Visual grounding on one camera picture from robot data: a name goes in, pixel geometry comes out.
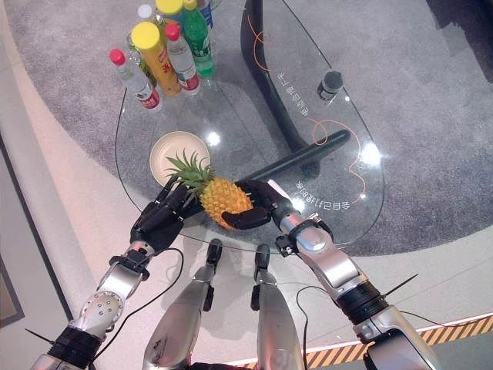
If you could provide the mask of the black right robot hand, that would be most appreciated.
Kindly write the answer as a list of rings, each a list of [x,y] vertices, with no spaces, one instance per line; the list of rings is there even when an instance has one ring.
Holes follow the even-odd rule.
[[[222,213],[223,220],[235,229],[254,229],[271,220],[278,227],[284,217],[295,211],[291,201],[273,187],[273,182],[244,180],[237,185],[249,196],[253,207],[236,213]]]

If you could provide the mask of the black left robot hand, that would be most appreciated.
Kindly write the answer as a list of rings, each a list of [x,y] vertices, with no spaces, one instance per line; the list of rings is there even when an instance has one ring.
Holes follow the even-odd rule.
[[[160,254],[168,249],[184,220],[203,211],[198,198],[172,175],[153,202],[147,204],[130,231],[130,243],[143,242]]]

